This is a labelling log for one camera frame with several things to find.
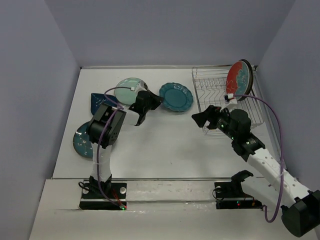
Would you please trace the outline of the teal scalloped plate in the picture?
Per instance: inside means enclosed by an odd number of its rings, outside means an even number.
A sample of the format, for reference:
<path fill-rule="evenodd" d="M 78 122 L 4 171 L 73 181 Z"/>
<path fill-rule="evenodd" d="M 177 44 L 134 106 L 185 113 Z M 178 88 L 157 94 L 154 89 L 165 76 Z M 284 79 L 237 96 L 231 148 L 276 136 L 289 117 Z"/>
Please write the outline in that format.
<path fill-rule="evenodd" d="M 159 89 L 159 96 L 163 98 L 163 105 L 174 112 L 187 112 L 194 103 L 192 92 L 184 85 L 167 82 Z"/>

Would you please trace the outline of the red plate with teal flower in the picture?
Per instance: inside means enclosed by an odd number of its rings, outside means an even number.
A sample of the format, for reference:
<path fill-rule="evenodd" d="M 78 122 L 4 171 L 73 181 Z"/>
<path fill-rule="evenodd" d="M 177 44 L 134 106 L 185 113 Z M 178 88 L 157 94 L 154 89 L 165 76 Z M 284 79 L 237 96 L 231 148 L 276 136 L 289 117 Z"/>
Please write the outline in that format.
<path fill-rule="evenodd" d="M 243 101 L 249 85 L 249 69 L 241 60 L 233 64 L 227 74 L 225 92 L 236 95 L 237 101 Z"/>

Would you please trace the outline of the cream plate with metallic rim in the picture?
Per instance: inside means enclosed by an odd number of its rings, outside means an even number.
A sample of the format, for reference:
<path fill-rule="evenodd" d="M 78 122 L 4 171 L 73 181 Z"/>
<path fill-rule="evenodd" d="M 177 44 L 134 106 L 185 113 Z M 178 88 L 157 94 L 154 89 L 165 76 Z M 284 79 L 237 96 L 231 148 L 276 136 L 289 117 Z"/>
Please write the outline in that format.
<path fill-rule="evenodd" d="M 246 59 L 241 59 L 241 61 L 244 62 L 246 64 L 246 66 L 248 67 L 249 84 L 248 84 L 248 87 L 247 87 L 244 95 L 249 95 L 252 90 L 252 87 L 253 87 L 253 80 L 254 80 L 253 68 L 252 68 L 252 65 Z"/>

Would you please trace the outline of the small dark teal round plate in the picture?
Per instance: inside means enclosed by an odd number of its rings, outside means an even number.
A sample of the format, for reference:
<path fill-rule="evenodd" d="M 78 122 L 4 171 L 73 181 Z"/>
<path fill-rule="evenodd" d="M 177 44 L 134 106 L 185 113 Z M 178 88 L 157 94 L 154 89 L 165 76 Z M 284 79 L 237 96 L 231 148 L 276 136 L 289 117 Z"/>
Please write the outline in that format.
<path fill-rule="evenodd" d="M 72 145 L 75 152 L 85 159 L 93 159 L 93 149 L 87 134 L 88 122 L 82 124 L 74 133 Z"/>

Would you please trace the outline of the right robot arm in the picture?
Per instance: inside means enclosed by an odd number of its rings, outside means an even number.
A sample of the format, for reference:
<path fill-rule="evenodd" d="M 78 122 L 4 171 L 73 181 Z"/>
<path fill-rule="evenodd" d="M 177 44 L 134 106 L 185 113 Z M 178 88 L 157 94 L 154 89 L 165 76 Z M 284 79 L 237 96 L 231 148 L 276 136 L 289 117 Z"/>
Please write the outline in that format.
<path fill-rule="evenodd" d="M 271 155 L 265 144 L 251 132 L 251 119 L 242 109 L 229 111 L 210 105 L 205 111 L 193 114 L 192 119 L 202 128 L 218 129 L 229 137 L 234 152 L 255 168 L 279 193 L 281 220 L 295 237 L 302 237 L 320 224 L 320 192 L 311 191 L 298 182 Z"/>

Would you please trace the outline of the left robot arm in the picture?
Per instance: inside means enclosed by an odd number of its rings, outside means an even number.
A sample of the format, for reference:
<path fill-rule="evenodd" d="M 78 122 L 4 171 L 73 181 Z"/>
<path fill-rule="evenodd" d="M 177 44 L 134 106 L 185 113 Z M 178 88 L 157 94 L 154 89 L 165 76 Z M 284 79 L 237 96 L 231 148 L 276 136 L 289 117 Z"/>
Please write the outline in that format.
<path fill-rule="evenodd" d="M 89 191 L 116 206 L 120 205 L 119 201 L 114 202 L 108 197 L 112 188 L 110 168 L 112 146 L 118 139 L 127 114 L 133 116 L 131 121 L 134 126 L 140 126 L 145 121 L 147 113 L 157 109 L 163 101 L 163 97 L 150 90 L 140 90 L 137 92 L 135 102 L 128 109 L 124 109 L 122 105 L 117 107 L 106 103 L 100 105 L 86 129 L 93 151 Z"/>

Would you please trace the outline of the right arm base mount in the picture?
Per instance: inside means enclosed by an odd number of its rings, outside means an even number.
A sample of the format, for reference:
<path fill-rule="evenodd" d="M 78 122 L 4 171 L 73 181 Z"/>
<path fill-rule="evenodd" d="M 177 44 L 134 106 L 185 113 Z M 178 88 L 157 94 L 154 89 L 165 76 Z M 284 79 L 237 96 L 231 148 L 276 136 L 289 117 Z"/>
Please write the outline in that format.
<path fill-rule="evenodd" d="M 214 183 L 212 196 L 216 200 L 218 210 L 262 209 L 263 205 L 253 196 L 243 191 L 242 183 L 254 175 L 242 170 L 231 177 L 230 181 Z"/>

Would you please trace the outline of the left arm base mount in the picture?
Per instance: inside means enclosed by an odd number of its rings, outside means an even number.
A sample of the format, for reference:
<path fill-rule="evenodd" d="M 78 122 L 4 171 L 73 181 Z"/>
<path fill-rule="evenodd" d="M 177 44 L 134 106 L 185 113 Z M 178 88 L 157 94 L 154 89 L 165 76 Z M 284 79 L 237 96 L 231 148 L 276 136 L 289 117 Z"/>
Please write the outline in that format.
<path fill-rule="evenodd" d="M 87 180 L 78 182 L 81 188 L 79 208 L 93 211 L 125 211 L 127 209 L 127 183 L 113 182 L 110 190 L 102 194 L 98 186 Z"/>

